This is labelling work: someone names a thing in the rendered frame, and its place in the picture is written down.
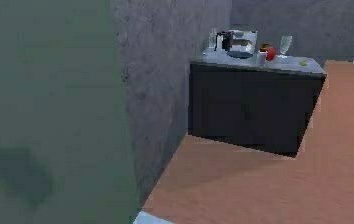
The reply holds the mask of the black cupboard with grey top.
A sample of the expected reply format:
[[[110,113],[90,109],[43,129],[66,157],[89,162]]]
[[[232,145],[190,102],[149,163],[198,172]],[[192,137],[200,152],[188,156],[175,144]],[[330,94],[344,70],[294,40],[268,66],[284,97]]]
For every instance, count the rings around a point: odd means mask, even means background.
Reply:
[[[254,56],[237,59],[207,49],[190,63],[188,133],[294,157],[326,78],[312,58],[288,56],[258,66]]]

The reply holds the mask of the clear glass bottle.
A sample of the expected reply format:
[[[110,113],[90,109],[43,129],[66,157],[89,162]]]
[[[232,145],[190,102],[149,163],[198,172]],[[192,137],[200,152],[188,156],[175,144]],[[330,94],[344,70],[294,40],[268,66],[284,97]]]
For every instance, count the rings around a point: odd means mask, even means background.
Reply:
[[[214,48],[216,46],[216,40],[217,40],[217,30],[215,28],[212,28],[209,33],[208,47]]]

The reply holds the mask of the dark round plate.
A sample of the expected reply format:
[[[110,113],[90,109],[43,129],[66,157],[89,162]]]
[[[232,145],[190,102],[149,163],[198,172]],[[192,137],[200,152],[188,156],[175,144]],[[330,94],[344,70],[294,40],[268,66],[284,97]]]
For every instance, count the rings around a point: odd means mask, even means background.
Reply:
[[[228,51],[227,55],[229,57],[238,58],[238,59],[248,59],[253,56],[252,53],[243,52],[243,51]]]

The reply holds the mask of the black coffee machine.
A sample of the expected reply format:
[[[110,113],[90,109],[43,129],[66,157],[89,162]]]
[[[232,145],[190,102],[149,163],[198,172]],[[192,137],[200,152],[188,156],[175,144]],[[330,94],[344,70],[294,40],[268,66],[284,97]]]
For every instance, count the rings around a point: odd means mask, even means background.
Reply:
[[[229,51],[233,43],[233,31],[221,31],[216,34],[216,51]]]

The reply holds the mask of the clear glass container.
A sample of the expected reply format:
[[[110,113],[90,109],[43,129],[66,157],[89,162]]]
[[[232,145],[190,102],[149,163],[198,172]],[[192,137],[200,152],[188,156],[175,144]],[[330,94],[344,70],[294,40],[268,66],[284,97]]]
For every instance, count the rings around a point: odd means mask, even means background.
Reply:
[[[232,50],[253,53],[257,42],[256,31],[234,30]]]

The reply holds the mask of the white cup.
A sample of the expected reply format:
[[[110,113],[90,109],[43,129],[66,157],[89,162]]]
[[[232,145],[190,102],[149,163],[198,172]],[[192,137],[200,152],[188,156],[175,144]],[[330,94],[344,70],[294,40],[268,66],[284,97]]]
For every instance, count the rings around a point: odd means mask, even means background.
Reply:
[[[259,50],[256,55],[256,64],[258,66],[264,66],[266,63],[267,52]]]

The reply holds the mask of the clear wine glass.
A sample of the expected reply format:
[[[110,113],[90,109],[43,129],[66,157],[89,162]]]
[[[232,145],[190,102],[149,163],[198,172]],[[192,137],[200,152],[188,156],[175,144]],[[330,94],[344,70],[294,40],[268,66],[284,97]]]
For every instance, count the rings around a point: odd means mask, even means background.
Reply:
[[[280,57],[285,58],[286,52],[289,50],[292,43],[292,36],[283,36],[280,43]]]

